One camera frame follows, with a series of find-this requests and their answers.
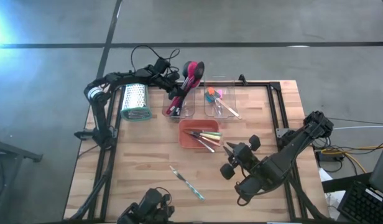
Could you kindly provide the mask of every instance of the yellow cable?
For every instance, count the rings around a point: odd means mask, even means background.
[[[360,167],[360,169],[363,170],[364,173],[367,172],[365,170],[365,168],[360,164],[360,162],[357,159],[355,159],[352,155],[350,155],[349,153],[345,152],[345,156],[348,156],[350,159],[352,159]]]
[[[363,149],[363,150],[383,149],[383,146],[364,146],[364,147],[360,147],[358,149]]]
[[[323,149],[321,150],[321,153],[323,155],[340,155],[340,154],[344,154],[345,156],[347,156],[348,158],[352,159],[359,167],[360,169],[364,172],[364,173],[367,173],[367,171],[365,170],[365,168],[361,165],[361,163],[355,159],[352,155],[350,155],[349,153],[347,152],[342,152],[342,151],[338,151],[338,152],[326,152],[326,149]]]

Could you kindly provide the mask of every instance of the white cable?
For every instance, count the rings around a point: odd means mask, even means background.
[[[353,127],[334,128],[333,130],[356,129],[356,128],[383,128],[383,126],[353,126]]]

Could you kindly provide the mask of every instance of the black metal frame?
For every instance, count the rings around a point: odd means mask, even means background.
[[[207,81],[205,83],[209,83],[210,86],[215,86],[215,85],[223,86],[224,85],[223,82],[218,83],[218,82]],[[240,75],[239,81],[237,81],[235,83],[229,82],[229,84],[234,84],[235,86],[244,86],[244,87],[260,86],[260,87],[266,88],[267,95],[269,98],[270,112],[272,115],[272,122],[273,122],[273,129],[274,129],[274,133],[275,133],[275,138],[276,138],[276,144],[277,144],[278,150],[281,150],[280,145],[279,145],[280,138],[276,135],[276,132],[277,132],[276,129],[280,128],[280,126],[279,126],[279,120],[277,119],[277,112],[276,112],[273,92],[276,92],[276,95],[277,95],[277,98],[279,101],[280,114],[281,114],[284,128],[288,128],[288,119],[287,119],[287,114],[285,112],[285,105],[284,105],[284,100],[283,100],[283,96],[282,96],[282,90],[281,90],[280,83],[279,82],[247,82],[246,79],[244,78],[244,75]],[[120,96],[120,100],[119,100],[119,104],[118,104],[118,111],[116,113],[117,114],[116,122],[114,125],[114,128],[117,130],[119,130],[120,124],[121,124],[120,110],[121,110],[121,103],[124,99],[125,87],[123,86],[121,89],[122,90],[121,90],[121,96]],[[110,103],[109,103],[108,114],[107,114],[108,124],[110,124],[111,120],[112,120],[115,97],[116,97],[116,92],[113,93],[113,96],[112,96]],[[90,200],[91,203],[89,203],[88,207],[87,207],[88,208],[88,217],[87,217],[87,219],[84,220],[86,222],[93,222],[93,223],[104,222],[106,219],[106,211],[107,211],[108,200],[109,200],[111,177],[112,177],[113,169],[114,169],[114,158],[116,156],[117,142],[118,142],[118,137],[115,138],[115,145],[109,150],[110,155],[109,155],[108,165],[107,165],[107,168],[106,168],[103,176],[102,176],[103,162],[104,162],[104,157],[105,157],[107,150],[105,150],[105,149],[100,150],[98,164],[96,166],[96,172],[95,172],[95,180],[94,180],[94,185],[93,185],[94,188],[93,188],[91,195],[88,197],[88,200]],[[292,175],[293,175],[293,178],[295,178],[295,180],[300,185],[300,177],[299,177],[296,163],[292,168]],[[103,192],[103,199],[101,202],[101,211],[100,211],[99,218],[95,218],[96,198],[98,196],[99,191],[103,188],[103,186],[104,186],[104,192]],[[285,196],[286,196],[286,200],[287,200],[288,214],[290,215],[290,220],[294,220],[294,219],[296,219],[295,207],[293,204],[291,188],[290,188],[290,184],[288,183],[288,181],[284,183],[284,187],[285,187]],[[303,204],[303,202],[300,199],[298,199],[298,203],[299,203],[302,218],[308,218],[306,206]]]
[[[0,141],[0,152],[7,153],[7,154],[20,155],[24,158],[32,159],[34,162],[40,162],[42,159],[41,154],[29,152],[27,150],[12,146],[10,144],[3,143],[1,141]]]

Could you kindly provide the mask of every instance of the clear plastic container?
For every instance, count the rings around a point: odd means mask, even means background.
[[[232,108],[235,112],[237,111],[236,107],[236,95],[234,89],[234,79],[229,79],[226,76],[212,76],[206,77],[204,82],[204,112],[205,115],[215,118],[215,119],[228,119],[232,118],[235,115],[232,114],[226,107],[224,107],[218,101],[212,100],[212,98],[207,97],[208,89],[212,88],[216,93],[218,93],[223,103]]]
[[[193,88],[189,91],[189,93],[183,100],[182,108],[180,109],[180,113],[177,116],[174,116],[173,113],[170,113],[169,110],[173,100],[169,100],[168,97],[164,97],[162,114],[166,117],[173,119],[174,121],[193,116],[195,113],[195,94],[196,88]]]

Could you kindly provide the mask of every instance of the metal grater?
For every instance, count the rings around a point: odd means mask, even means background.
[[[152,113],[149,108],[149,94],[147,93],[147,87],[145,85],[126,85],[121,117],[127,121],[151,119]]]

